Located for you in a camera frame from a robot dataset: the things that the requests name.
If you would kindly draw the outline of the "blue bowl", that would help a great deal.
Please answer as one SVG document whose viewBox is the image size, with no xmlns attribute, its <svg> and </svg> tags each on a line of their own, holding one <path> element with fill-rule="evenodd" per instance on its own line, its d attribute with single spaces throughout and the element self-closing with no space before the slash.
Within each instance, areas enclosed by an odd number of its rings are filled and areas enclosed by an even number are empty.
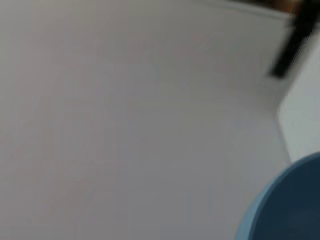
<svg viewBox="0 0 320 240">
<path fill-rule="evenodd" d="M 264 187 L 234 240 L 320 240 L 320 152 L 293 163 Z"/>
</svg>

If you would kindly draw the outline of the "black bar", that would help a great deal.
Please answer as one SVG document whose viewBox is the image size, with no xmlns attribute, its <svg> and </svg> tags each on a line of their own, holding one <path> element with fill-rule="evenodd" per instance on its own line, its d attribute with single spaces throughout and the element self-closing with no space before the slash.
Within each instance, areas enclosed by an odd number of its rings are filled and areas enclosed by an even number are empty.
<svg viewBox="0 0 320 240">
<path fill-rule="evenodd" d="M 270 70 L 272 77 L 279 80 L 286 77 L 301 47 L 312 35 L 318 22 L 320 22 L 320 0 L 302 0 L 292 21 L 292 31 Z"/>
</svg>

